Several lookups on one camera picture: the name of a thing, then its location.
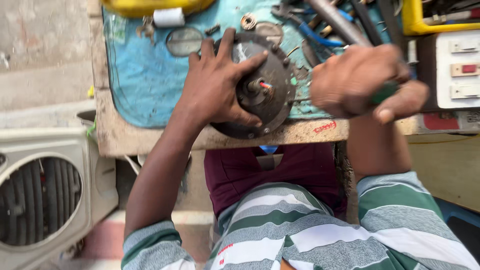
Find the wooden table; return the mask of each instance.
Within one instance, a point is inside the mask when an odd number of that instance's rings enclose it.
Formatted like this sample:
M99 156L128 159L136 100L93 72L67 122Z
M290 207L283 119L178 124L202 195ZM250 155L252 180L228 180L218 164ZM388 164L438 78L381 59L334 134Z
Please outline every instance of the wooden table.
M96 91L98 146L102 156L123 156L149 153L162 129L138 128L127 123L116 111L109 88L107 51L103 36L103 20L98 0L88 0L92 68ZM460 113L459 122L466 121L466 113ZM435 133L478 133L480 125L465 125L460 129L431 130L423 124L423 116L415 115L397 121L405 135ZM332 142L348 137L348 121L345 119L315 119L287 121L269 135L252 140L227 137L211 126L205 127L193 144L193 149L251 147L258 145L282 145L313 142Z

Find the red switch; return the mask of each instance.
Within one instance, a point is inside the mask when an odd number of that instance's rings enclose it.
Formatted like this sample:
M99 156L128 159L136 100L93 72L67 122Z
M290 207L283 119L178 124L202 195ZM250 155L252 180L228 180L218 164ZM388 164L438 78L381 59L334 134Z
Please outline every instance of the red switch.
M462 73L475 73L477 72L477 65L462 65Z

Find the air conditioner outdoor unit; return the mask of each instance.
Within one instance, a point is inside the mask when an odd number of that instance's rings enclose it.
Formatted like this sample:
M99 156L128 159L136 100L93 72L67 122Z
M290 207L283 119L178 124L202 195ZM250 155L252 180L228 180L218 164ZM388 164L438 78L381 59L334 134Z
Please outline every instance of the air conditioner outdoor unit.
M85 128L0 130L0 269L29 270L118 205L115 160Z

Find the blue mat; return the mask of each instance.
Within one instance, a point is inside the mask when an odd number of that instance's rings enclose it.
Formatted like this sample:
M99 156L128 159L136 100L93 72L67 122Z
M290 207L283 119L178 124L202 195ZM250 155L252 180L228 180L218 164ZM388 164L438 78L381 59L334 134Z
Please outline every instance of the blue mat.
M203 32L212 25L220 23L220 31L211 36L217 40L222 37L224 30L228 27L235 27L238 33L242 32L240 19L247 12L253 13L258 22L283 24L285 21L279 20L270 13L272 5L278 2L279 0L241 2L217 0L207 10L187 17L185 26L194 27ZM370 13L374 22L380 21L379 13L375 8L370 9ZM133 125L144 128L165 127L180 98L188 71L188 58L174 57L167 50L165 41L173 28L157 29L155 45L152 46L150 39L139 38L136 35L137 26L142 25L141 19L125 19L124 32L121 26L120 31L117 29L115 33L109 33L108 29L111 27L109 28L107 21L111 20L111 16L112 13L104 11L110 88L115 107L122 118ZM381 30L384 25L378 25L377 28ZM289 58L298 68L305 67L311 71L301 51L301 41L305 37L297 31L297 25L286 22L283 25L283 32L281 49L288 53L299 46L300 49L291 53ZM382 33L382 38L389 42L386 33ZM297 98L308 97L310 75L307 79L292 83L297 87ZM309 101L296 102L289 115L289 118L293 119L329 117L328 113L318 110Z

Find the fan grille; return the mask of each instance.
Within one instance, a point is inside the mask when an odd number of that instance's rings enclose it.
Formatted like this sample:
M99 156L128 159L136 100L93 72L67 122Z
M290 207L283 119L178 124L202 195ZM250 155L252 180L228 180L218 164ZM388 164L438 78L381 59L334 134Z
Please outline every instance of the fan grille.
M78 171L64 159L22 165L0 186L0 241L31 245L47 238L72 216L81 190Z

